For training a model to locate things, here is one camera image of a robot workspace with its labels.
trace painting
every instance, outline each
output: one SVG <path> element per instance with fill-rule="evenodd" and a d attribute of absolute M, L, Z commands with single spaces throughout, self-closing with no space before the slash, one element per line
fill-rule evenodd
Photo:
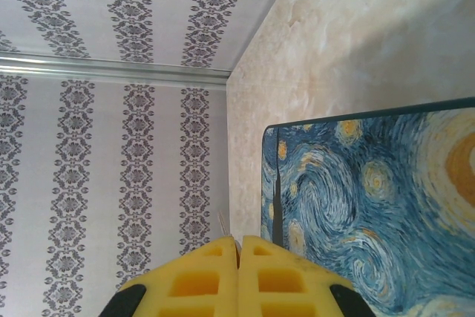
<path fill-rule="evenodd" d="M 378 316 L 475 316 L 475 98 L 268 127 L 261 236 Z"/>

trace ceiling molding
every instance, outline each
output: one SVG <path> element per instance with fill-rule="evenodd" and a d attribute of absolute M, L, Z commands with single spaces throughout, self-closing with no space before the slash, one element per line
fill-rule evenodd
<path fill-rule="evenodd" d="M 209 68 L 190 68 L 170 65 L 72 59 L 55 56 L 8 53 L 0 51 L 0 71 L 65 76 L 91 76 L 105 82 L 147 82 L 156 84 L 191 84 L 226 86 L 230 71 Z"/>

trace beige marble wall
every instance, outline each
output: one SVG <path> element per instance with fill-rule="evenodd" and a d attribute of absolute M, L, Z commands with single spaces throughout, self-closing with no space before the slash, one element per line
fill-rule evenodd
<path fill-rule="evenodd" d="M 266 126 L 475 94 L 475 0 L 277 0 L 227 89 L 241 238 L 260 231 Z"/>

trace ceiling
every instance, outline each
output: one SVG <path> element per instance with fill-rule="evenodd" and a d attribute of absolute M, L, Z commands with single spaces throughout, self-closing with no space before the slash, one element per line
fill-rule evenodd
<path fill-rule="evenodd" d="M 0 0 L 0 50 L 231 70 L 274 0 Z"/>

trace black plastic part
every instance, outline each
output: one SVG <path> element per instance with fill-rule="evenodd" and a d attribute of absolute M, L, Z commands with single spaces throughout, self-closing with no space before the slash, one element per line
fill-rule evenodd
<path fill-rule="evenodd" d="M 376 317 L 359 293 L 337 284 L 330 291 L 344 317 Z"/>
<path fill-rule="evenodd" d="M 119 291 L 105 306 L 99 317 L 132 317 L 139 306 L 147 288 L 144 285 L 133 285 Z"/>

